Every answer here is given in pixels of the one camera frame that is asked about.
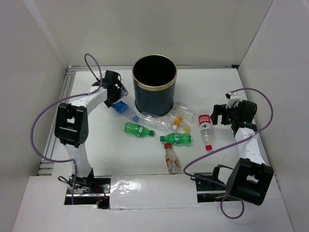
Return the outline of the small red cap bottle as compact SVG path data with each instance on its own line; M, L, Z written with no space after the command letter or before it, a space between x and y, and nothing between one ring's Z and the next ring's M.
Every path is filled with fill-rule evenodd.
M164 144L165 160L169 174L178 174L181 171L179 159L172 149L171 143Z

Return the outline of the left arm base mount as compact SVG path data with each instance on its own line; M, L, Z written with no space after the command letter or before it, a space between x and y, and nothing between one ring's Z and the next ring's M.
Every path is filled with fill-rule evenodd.
M68 184L64 205L96 205L98 209L110 208L111 178L76 178L73 187L73 175L69 180L63 176L58 181Z

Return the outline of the blue label clear bottle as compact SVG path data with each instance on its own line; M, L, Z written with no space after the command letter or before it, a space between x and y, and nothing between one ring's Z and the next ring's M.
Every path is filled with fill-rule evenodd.
M120 115L125 116L133 122L139 122L140 118L129 105L123 101L118 101L112 105L112 108Z

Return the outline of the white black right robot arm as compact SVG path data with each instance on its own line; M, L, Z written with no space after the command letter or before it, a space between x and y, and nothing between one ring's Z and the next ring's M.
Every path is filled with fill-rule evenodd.
M265 199L273 168L263 160L257 138L257 127L252 123L257 105L247 100L230 100L228 104L214 105L210 118L213 125L222 117L222 125L231 125L238 143L239 160L230 177L217 173L211 177L215 189L226 186L228 196L254 205L261 205Z

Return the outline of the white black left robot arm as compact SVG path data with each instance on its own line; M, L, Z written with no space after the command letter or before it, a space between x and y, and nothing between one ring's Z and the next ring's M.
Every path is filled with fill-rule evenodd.
M89 134L88 115L101 103L111 107L128 95L119 73L107 70L102 81L95 82L90 91L57 108L55 136L66 149L72 164L72 183L85 193L95 188L93 168L89 164L85 142Z

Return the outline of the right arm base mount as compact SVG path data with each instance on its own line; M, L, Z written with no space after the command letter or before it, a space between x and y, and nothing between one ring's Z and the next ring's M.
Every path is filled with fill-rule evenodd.
M190 179L195 182L198 203L220 202L225 196L225 187L194 177Z

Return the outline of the red label water bottle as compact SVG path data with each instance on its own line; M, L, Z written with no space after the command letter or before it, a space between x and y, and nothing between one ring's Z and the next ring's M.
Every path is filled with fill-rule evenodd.
M207 110L200 110L198 113L198 123L200 128L200 135L207 151L212 150L213 145L213 130L209 112Z

